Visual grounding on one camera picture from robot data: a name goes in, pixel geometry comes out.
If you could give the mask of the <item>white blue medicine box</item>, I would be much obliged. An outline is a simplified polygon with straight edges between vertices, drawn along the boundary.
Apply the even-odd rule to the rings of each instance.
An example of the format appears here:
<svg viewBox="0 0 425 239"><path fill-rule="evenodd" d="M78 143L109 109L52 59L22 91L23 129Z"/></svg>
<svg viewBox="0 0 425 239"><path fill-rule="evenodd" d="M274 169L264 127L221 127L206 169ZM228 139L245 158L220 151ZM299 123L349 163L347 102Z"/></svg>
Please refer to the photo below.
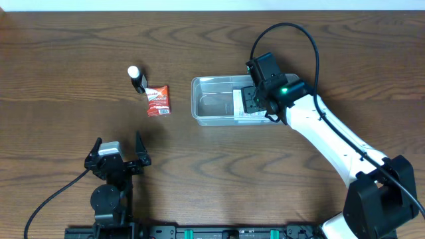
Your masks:
<svg viewBox="0 0 425 239"><path fill-rule="evenodd" d="M238 123L264 123L267 120L264 117L265 113L265 111L245 113L242 103L242 91L233 90L233 116L235 121Z"/></svg>

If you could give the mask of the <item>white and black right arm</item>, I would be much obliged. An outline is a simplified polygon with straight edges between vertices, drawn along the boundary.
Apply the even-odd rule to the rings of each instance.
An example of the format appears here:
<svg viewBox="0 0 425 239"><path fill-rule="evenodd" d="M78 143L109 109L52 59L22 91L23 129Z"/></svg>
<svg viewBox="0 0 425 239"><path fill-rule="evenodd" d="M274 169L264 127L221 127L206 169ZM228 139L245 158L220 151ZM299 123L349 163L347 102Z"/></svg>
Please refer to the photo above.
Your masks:
<svg viewBox="0 0 425 239"><path fill-rule="evenodd" d="M234 109L262 114L303 135L348 188L343 211L319 226L323 238L396 238L396 230L424 212L413 167L365 143L329 111L297 76L274 75L233 91Z"/></svg>

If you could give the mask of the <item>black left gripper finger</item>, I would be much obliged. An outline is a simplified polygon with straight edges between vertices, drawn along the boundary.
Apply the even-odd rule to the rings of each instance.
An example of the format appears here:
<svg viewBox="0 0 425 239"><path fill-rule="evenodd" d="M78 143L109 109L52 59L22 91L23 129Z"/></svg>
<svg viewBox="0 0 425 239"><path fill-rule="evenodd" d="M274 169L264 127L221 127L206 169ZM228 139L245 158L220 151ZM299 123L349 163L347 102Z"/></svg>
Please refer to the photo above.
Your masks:
<svg viewBox="0 0 425 239"><path fill-rule="evenodd" d="M84 160L84 167L85 168L93 168L97 165L98 158L99 158L98 151L99 151L101 144L102 144L102 139L100 137L98 137L96 139L96 142L95 142L93 148L91 149L88 156Z"/></svg>
<svg viewBox="0 0 425 239"><path fill-rule="evenodd" d="M135 134L135 154L137 155L137 158L142 166L151 165L151 158L143 144L141 135L138 131Z"/></svg>

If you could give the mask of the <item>clear plastic container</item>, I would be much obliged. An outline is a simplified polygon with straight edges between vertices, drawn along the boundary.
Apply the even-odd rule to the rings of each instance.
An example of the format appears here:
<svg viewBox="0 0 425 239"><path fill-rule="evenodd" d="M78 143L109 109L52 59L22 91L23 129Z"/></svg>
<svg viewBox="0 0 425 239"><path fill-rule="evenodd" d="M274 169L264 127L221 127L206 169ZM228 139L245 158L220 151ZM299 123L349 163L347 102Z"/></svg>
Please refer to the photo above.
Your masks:
<svg viewBox="0 0 425 239"><path fill-rule="evenodd" d="M267 125L264 123L238 123L233 116L233 90L252 86L249 75L203 76L192 80L191 111L201 126Z"/></svg>

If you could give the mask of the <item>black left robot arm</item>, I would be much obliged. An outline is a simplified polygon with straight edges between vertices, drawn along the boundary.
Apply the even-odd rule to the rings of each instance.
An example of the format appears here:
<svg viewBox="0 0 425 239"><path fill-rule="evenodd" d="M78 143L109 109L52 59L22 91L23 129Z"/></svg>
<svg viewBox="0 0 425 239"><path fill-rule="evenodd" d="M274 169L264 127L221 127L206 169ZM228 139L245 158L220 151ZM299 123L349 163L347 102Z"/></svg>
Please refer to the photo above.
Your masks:
<svg viewBox="0 0 425 239"><path fill-rule="evenodd" d="M94 210L94 238L145 238L145 229L133 217L132 177L151 165L139 132L135 135L136 160L124 161L117 141L97 138L84 167L105 183L94 190L90 204Z"/></svg>

